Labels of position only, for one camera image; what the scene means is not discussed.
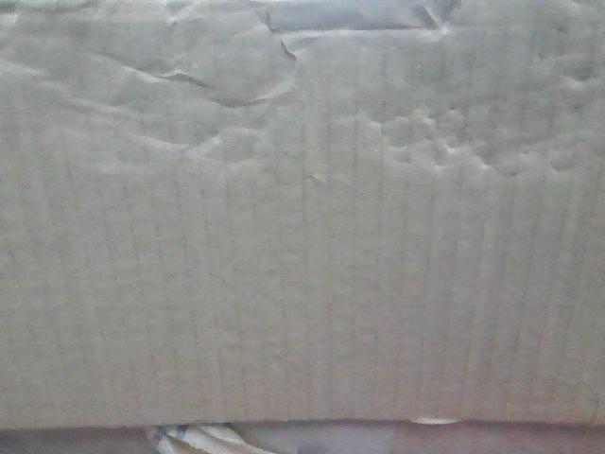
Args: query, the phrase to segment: crease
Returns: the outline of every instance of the crease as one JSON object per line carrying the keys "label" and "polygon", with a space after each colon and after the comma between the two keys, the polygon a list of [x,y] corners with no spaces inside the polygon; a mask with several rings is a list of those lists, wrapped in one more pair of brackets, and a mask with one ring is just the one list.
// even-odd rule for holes
{"label": "crease", "polygon": [[[291,54],[289,51],[287,51],[287,49],[285,49],[285,52],[288,55],[293,56],[293,54]],[[214,102],[215,104],[226,107],[226,108],[231,108],[231,109],[244,108],[244,107],[256,106],[259,104],[266,104],[269,101],[271,101],[273,98],[279,97],[280,95],[283,94],[283,93],[273,94],[273,93],[269,92],[269,94],[267,94],[267,95],[257,96],[251,100],[245,100],[245,101],[239,100],[239,99],[236,99],[233,97],[219,96],[216,93],[217,88],[215,87],[215,85],[213,85],[201,78],[192,76],[191,74],[188,74],[182,70],[172,70],[172,71],[169,71],[166,73],[155,73],[153,71],[149,71],[144,68],[139,68],[139,67],[133,66],[131,64],[128,64],[127,62],[122,61],[122,60],[118,59],[117,57],[115,57],[114,55],[111,55],[108,53],[95,52],[93,55],[97,55],[98,57],[108,59],[108,60],[118,64],[123,69],[126,69],[127,71],[131,71],[132,73],[137,74],[147,80],[153,80],[156,82],[157,81],[168,81],[168,82],[192,84],[195,87],[198,87],[202,90],[207,91],[207,93],[205,93],[205,96],[204,96],[206,99]]]}

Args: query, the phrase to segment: cardboard surface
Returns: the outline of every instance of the cardboard surface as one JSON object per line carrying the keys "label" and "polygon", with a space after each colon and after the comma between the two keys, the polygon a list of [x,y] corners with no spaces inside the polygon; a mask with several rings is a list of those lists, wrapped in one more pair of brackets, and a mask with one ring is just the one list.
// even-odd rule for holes
{"label": "cardboard surface", "polygon": [[0,7],[0,428],[605,422],[602,1]]}

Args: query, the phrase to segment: peeled cardboard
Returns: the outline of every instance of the peeled cardboard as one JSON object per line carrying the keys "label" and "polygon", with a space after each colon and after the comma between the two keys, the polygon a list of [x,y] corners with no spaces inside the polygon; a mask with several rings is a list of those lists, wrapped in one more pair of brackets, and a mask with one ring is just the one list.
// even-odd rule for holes
{"label": "peeled cardboard", "polygon": [[0,3],[0,428],[605,423],[604,11]]}

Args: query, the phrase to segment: corrugated cardboard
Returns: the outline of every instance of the corrugated cardboard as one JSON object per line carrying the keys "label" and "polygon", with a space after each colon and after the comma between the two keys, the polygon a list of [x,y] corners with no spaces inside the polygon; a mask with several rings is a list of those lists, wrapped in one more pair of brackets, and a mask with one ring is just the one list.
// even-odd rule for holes
{"label": "corrugated cardboard", "polygon": [[605,422],[602,1],[0,9],[0,428]]}

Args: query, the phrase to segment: floor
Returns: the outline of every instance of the floor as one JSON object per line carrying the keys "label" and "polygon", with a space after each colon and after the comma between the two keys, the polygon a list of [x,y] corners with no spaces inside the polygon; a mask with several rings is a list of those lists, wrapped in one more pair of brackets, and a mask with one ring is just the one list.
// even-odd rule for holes
{"label": "floor", "polygon": [[[605,427],[456,423],[291,423],[235,426],[283,454],[599,454]],[[0,431],[0,454],[153,454],[138,428]]]}

